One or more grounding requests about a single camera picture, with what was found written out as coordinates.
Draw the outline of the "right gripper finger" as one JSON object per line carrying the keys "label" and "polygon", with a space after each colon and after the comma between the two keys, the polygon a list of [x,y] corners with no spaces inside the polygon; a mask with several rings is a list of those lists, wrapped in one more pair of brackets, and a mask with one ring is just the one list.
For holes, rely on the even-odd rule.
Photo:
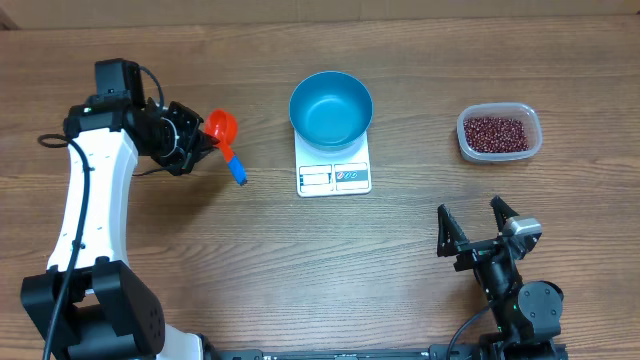
{"label": "right gripper finger", "polygon": [[513,210],[500,196],[496,195],[492,198],[490,206],[493,210],[498,231],[512,232],[510,229],[510,219],[517,217],[518,213]]}
{"label": "right gripper finger", "polygon": [[470,241],[445,204],[441,204],[437,208],[437,215],[437,256],[455,256],[459,254],[461,249],[467,246]]}

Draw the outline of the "red scoop with blue handle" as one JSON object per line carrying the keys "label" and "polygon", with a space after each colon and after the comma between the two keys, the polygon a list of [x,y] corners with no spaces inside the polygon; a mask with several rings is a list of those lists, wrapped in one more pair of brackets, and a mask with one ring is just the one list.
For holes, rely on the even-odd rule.
{"label": "red scoop with blue handle", "polygon": [[221,151],[236,183],[245,185],[248,181],[246,171],[231,148],[238,133],[236,118],[230,112],[215,109],[205,121],[204,132],[214,140],[214,147]]}

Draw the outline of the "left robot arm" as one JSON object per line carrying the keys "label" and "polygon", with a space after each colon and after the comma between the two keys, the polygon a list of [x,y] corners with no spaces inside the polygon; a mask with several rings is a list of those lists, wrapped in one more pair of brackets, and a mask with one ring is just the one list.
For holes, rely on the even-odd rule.
{"label": "left robot arm", "polygon": [[215,359],[206,336],[165,320],[162,305],[129,265],[127,209],[138,160],[189,173],[217,148],[207,120],[188,107],[128,93],[95,95],[70,108],[60,134],[39,143],[65,148],[70,179],[63,223],[41,275],[20,298],[46,359]]}

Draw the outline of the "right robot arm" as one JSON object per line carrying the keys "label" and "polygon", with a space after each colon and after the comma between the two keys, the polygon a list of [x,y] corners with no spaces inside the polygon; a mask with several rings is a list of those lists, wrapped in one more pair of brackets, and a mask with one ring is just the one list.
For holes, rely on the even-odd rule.
{"label": "right robot arm", "polygon": [[[561,334],[563,291],[549,281],[525,283],[516,267],[538,244],[541,223],[519,215],[498,196],[490,206],[498,233],[477,242],[468,239],[444,204],[437,209],[437,255],[453,257],[457,272],[471,270],[487,299],[487,305],[441,347],[443,355],[446,359],[566,359],[566,347],[554,342]],[[480,336],[474,344],[460,344],[466,329],[488,312],[497,331]]]}

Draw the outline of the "white kitchen scale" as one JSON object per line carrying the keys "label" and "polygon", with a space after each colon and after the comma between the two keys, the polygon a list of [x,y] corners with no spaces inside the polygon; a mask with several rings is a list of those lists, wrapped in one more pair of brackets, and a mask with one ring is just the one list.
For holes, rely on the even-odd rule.
{"label": "white kitchen scale", "polygon": [[300,197],[367,194],[372,190],[368,136],[348,147],[319,149],[295,135],[296,191]]}

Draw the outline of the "blue bowl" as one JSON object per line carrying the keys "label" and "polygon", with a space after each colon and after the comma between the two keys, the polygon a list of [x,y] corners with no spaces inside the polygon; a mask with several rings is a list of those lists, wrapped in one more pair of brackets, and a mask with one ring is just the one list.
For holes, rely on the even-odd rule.
{"label": "blue bowl", "polygon": [[288,114],[296,134],[309,145],[337,151],[366,134],[374,117],[374,100],[355,76],[323,71],[295,87]]}

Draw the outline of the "red beans in container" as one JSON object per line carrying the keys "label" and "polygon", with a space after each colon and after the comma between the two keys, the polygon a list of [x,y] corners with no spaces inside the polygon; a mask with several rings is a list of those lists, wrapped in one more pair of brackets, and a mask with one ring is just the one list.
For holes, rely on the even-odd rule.
{"label": "red beans in container", "polygon": [[478,153],[513,153],[529,149],[524,124],[517,119],[471,117],[463,122],[469,147]]}

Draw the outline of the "clear plastic container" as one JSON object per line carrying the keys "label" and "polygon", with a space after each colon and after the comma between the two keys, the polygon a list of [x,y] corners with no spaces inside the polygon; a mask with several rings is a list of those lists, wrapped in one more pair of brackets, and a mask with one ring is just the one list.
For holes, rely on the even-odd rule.
{"label": "clear plastic container", "polygon": [[462,157],[476,164],[524,160],[543,143],[537,113],[516,102],[470,106],[459,115],[456,132]]}

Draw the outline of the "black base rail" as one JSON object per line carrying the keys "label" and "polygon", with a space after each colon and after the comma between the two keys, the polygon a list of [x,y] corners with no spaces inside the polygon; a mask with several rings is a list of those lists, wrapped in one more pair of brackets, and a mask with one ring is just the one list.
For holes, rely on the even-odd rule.
{"label": "black base rail", "polygon": [[446,360],[448,346],[434,344],[424,349],[373,349],[264,352],[261,350],[217,350],[220,360]]}

